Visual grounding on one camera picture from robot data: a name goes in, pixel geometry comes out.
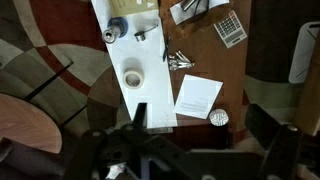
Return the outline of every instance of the wooden desk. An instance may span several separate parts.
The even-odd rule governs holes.
[[[251,0],[235,0],[233,9],[237,13],[245,31],[249,33]],[[191,69],[181,69],[170,73],[175,100],[178,97],[185,74],[222,81],[224,84],[213,108],[223,108],[227,111],[231,122],[229,123],[229,131],[232,132],[233,123],[239,121],[241,117],[247,44],[246,39],[227,49],[213,26],[203,32],[194,34],[188,39],[172,40],[169,54],[174,54],[175,51],[180,50],[191,61],[196,63]],[[221,128],[213,127],[210,125],[209,120],[183,115],[177,115],[177,118],[180,127],[204,125],[197,127],[197,130],[194,126],[190,128],[175,128],[174,135],[169,135],[168,137],[178,144],[184,141],[184,143],[180,143],[182,146],[190,142],[186,139],[201,139],[203,143],[208,142],[210,144],[212,142],[212,145],[215,144],[212,136],[221,135],[221,133],[213,133],[213,131],[220,131]]]
[[[51,153],[59,153],[62,146],[60,131],[47,114],[0,93],[0,140],[3,137]]]

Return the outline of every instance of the tape roll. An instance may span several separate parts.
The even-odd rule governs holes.
[[[137,70],[129,69],[123,75],[123,84],[130,89],[139,89],[144,82],[143,74]]]

